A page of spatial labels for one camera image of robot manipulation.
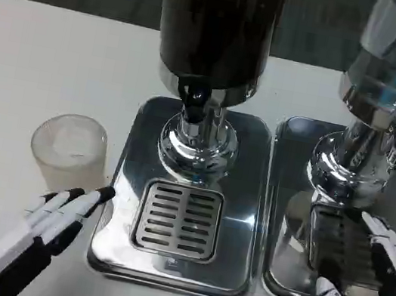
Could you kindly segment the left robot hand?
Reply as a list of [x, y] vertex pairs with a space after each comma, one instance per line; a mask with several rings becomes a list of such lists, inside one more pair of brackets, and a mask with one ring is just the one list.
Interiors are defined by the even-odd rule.
[[49, 193], [0, 226], [0, 296], [18, 296], [69, 248], [96, 208], [115, 195], [110, 186]]

